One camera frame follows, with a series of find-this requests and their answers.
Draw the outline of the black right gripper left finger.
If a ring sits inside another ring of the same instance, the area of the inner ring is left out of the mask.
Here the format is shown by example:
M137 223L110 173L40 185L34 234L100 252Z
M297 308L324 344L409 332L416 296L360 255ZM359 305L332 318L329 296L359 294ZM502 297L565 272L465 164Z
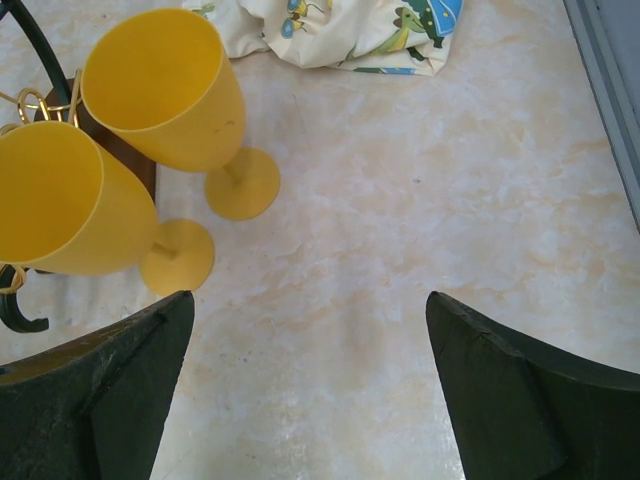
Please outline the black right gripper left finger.
M149 478L193 325L179 291L3 365L2 478Z

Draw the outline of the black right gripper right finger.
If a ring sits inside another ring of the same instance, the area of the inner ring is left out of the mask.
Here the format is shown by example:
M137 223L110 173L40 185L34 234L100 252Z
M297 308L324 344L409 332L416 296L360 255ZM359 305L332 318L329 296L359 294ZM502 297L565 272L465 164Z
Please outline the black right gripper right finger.
M636 479L639 376L432 292L426 324L468 479Z

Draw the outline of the yellow wine glass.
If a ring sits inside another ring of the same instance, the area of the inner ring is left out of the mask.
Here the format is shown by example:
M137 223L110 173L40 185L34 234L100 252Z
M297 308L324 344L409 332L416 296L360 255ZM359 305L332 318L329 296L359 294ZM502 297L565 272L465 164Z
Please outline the yellow wine glass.
M162 8L113 27L89 54L81 92L98 123L148 158L205 174L206 201L217 215L249 220L276 199L278 167L243 144L244 96L204 17Z
M198 289L215 261L202 225L160 222L141 181L63 122L2 129L1 226L4 264L80 276L136 266L157 295Z

